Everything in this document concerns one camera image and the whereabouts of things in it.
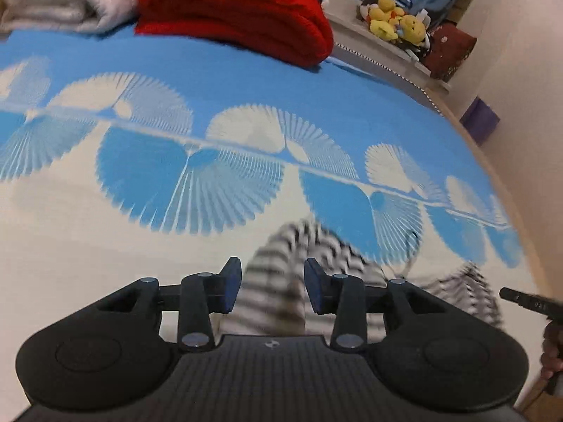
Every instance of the black circular cover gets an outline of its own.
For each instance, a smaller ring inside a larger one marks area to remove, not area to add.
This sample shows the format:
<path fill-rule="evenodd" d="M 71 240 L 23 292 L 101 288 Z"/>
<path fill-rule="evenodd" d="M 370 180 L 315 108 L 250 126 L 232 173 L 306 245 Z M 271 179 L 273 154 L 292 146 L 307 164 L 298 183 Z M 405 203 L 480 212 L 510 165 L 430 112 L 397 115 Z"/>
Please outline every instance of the black circular cover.
<path fill-rule="evenodd" d="M 481 411 L 510 402 L 528 372 L 516 340 L 454 313 L 416 315 L 369 354 L 393 390 L 441 411 Z"/>
<path fill-rule="evenodd" d="M 169 346 L 145 322 L 101 312 L 37 332 L 20 348 L 16 373 L 32 401 L 96 411 L 152 391 L 171 361 Z"/>

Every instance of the dark red pillow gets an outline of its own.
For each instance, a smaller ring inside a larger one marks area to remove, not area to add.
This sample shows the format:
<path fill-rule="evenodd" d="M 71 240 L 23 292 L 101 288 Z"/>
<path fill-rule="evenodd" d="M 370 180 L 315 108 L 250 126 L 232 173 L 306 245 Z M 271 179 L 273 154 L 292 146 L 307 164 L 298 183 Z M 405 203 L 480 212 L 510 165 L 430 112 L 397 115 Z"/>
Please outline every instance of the dark red pillow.
<path fill-rule="evenodd" d="M 423 58 L 422 63 L 430 70 L 431 77 L 448 82 L 471 54 L 477 38 L 449 22 L 434 29 L 431 37 L 430 52 Z"/>

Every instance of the white logo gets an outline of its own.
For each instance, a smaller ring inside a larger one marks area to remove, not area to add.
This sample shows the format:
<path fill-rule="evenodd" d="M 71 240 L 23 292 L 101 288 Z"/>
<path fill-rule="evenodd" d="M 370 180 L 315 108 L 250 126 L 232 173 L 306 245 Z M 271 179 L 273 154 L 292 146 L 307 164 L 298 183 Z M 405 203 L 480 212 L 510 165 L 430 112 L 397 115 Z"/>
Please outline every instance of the white logo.
<path fill-rule="evenodd" d="M 275 339 L 271 339 L 267 343 L 264 343 L 264 346 L 269 347 L 270 349 L 275 349 L 279 345 L 280 343 L 278 343 Z"/>

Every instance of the striped garment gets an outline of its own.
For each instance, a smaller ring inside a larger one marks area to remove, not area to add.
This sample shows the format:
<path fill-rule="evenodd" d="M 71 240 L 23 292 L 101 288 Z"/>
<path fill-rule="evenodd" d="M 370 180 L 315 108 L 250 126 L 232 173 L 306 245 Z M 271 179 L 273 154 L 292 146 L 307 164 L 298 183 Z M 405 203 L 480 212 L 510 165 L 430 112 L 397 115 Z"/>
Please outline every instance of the striped garment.
<path fill-rule="evenodd" d="M 218 318 L 217 337 L 324 335 L 328 340 L 335 315 L 317 315 L 312 310 L 303 282 L 303 265 L 310 257 L 329 275 L 345 273 L 367 285 L 385 286 L 384 272 L 376 262 L 363 258 L 319 223 L 286 224 L 247 265 L 233 311 Z M 488 324 L 502 324 L 495 297 L 473 263 L 422 288 Z M 385 336 L 383 315 L 367 314 L 367 322 L 368 340 L 381 341 Z"/>

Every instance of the black handheld device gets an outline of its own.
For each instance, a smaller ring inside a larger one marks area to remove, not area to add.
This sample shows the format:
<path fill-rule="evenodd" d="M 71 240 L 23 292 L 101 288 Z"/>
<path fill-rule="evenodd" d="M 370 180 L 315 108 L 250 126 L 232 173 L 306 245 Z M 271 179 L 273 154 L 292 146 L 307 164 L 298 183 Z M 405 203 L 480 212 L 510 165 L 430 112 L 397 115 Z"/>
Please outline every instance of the black handheld device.
<path fill-rule="evenodd" d="M 525 309 L 544 314 L 548 319 L 563 325 L 563 303 L 539 295 L 530 295 L 524 292 L 503 287 L 499 292 L 503 300 L 517 303 Z M 563 357 L 563 346 L 559 345 L 559 356 Z M 555 373 L 545 386 L 549 395 L 563 398 L 563 372 Z"/>
<path fill-rule="evenodd" d="M 16 373 L 32 406 L 18 422 L 525 421 L 512 408 L 528 371 L 514 338 L 404 279 L 365 286 L 315 259 L 303 279 L 313 310 L 336 315 L 329 344 L 217 343 L 209 314 L 232 310 L 237 258 L 178 285 L 134 281 L 22 345 Z M 174 343 L 159 336 L 164 311 L 178 311 Z M 383 313 L 379 343 L 367 313 Z"/>

